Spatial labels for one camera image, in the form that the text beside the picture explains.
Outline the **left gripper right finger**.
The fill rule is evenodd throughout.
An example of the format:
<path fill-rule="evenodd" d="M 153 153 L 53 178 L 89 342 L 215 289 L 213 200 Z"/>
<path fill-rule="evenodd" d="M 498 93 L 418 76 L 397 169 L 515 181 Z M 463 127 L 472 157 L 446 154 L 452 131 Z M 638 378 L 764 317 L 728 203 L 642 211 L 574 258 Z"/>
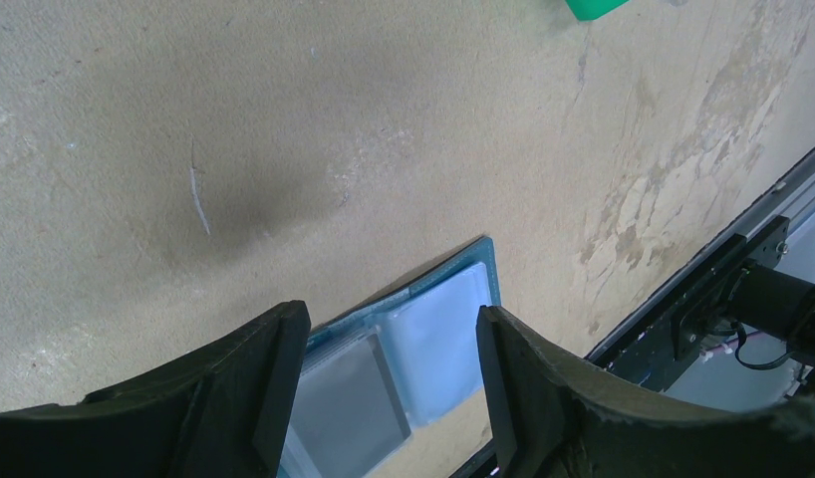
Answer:
<path fill-rule="evenodd" d="M 621 379 L 498 306 L 476 336 L 504 477 L 815 477 L 815 399 L 733 413 Z"/>

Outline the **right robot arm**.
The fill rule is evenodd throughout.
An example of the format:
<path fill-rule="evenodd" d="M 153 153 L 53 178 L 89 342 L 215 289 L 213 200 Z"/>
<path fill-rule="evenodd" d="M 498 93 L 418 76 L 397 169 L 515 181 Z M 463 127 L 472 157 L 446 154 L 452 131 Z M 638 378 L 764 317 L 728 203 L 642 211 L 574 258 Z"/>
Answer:
<path fill-rule="evenodd" d="M 729 291 L 725 315 L 736 330 L 734 356 L 743 366 L 770 370 L 794 359 L 815 368 L 815 284 L 759 265 L 745 268 Z M 743 360 L 746 326 L 784 342 L 786 352 L 765 363 Z"/>

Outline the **green plastic bin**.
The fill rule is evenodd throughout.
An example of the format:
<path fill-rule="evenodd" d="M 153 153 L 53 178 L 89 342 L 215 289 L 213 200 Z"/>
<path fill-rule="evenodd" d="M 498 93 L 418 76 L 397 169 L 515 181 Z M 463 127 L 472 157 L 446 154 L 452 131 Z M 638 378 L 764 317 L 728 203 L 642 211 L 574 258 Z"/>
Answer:
<path fill-rule="evenodd" d="M 574 17 L 580 22 L 597 20 L 626 4 L 628 0 L 566 0 Z"/>

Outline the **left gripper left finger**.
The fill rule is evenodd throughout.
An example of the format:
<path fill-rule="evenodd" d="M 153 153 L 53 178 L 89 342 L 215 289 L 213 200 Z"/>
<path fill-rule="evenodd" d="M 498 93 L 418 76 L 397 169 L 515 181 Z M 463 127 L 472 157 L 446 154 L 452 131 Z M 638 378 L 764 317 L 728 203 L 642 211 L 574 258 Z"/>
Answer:
<path fill-rule="evenodd" d="M 0 413 L 0 477 L 274 477 L 311 322 L 281 303 L 148 372 Z"/>

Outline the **blue card holder wallet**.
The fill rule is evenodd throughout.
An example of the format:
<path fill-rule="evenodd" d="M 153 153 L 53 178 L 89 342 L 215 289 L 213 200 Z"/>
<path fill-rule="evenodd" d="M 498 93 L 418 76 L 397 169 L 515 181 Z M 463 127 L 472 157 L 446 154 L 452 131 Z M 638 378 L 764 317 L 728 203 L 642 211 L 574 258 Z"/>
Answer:
<path fill-rule="evenodd" d="M 477 315 L 481 307 L 499 302 L 494 244 L 481 236 L 404 285 L 314 330 L 305 358 L 323 343 L 356 331 L 376 334 L 411 436 L 481 389 Z"/>

